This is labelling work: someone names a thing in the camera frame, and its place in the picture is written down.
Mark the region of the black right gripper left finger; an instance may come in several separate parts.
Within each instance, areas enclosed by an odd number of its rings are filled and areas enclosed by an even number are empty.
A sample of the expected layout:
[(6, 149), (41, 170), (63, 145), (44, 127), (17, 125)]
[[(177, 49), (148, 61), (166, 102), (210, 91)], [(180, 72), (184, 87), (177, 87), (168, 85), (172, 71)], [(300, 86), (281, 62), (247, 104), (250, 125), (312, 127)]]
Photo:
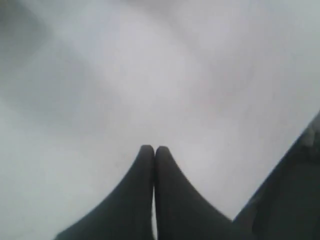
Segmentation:
[(91, 212), (60, 232), (58, 240), (152, 240), (152, 146), (141, 146), (117, 187)]

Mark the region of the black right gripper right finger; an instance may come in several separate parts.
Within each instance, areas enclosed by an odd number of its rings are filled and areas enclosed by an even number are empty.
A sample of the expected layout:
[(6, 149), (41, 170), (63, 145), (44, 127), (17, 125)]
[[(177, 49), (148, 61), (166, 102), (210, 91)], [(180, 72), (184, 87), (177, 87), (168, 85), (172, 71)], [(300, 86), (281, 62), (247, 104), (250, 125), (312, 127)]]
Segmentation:
[(155, 210), (160, 240), (238, 240), (240, 231), (207, 202), (177, 165), (170, 150), (155, 153)]

